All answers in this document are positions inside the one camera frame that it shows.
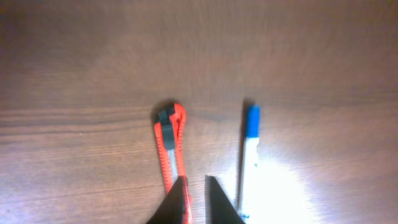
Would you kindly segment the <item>blue white marker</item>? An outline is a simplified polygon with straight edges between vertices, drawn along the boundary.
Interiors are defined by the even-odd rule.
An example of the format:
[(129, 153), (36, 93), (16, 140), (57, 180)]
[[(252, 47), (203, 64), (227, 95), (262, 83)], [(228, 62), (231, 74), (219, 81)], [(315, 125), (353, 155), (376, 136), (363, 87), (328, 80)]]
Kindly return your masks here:
[(239, 190), (239, 214), (245, 223), (250, 222), (256, 208), (260, 117), (260, 106), (249, 105), (245, 117)]

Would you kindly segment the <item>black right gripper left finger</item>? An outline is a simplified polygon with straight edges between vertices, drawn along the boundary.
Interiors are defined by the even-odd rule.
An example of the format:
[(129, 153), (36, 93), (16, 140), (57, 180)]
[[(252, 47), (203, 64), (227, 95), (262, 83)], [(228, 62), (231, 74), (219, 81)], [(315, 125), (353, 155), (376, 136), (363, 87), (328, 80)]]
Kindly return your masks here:
[(158, 209), (146, 224), (182, 224), (185, 214), (183, 176), (179, 176)]

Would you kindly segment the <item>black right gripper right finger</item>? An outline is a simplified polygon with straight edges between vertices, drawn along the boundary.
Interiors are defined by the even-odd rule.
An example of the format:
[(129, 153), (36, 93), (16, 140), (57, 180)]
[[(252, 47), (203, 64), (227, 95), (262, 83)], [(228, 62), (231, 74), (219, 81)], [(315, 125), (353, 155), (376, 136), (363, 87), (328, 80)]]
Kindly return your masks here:
[(214, 176), (205, 177), (206, 223), (244, 224)]

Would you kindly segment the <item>orange utility knife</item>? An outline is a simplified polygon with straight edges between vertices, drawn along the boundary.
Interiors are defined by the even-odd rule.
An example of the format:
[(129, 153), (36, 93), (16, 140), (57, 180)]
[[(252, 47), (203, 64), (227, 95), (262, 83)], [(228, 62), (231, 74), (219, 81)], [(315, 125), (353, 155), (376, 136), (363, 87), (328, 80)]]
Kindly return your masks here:
[(178, 179), (182, 181), (182, 223), (191, 224), (192, 198), (188, 190), (182, 149), (186, 120), (185, 108), (179, 103), (171, 103), (155, 116), (154, 133), (165, 191), (169, 193)]

